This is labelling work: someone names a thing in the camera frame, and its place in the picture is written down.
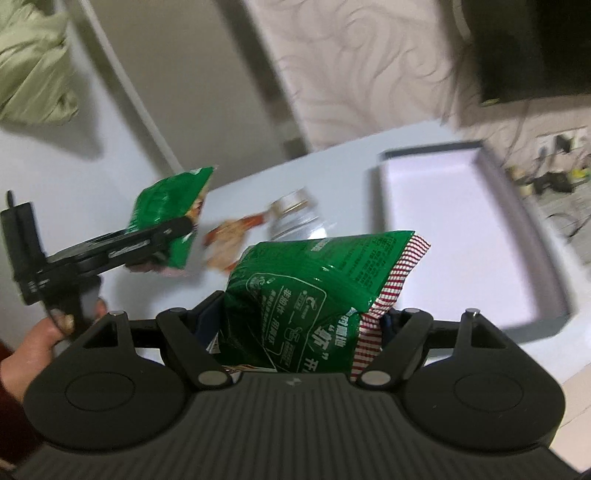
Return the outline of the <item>person's left hand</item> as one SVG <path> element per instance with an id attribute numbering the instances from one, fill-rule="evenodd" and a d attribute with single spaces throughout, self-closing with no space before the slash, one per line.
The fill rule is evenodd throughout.
<path id="1" fill-rule="evenodd" d="M 21 404 L 29 385 L 52 362 L 54 347 L 73 332 L 73 316 L 58 309 L 40 320 L 21 345 L 1 360 L 1 400 Z"/>

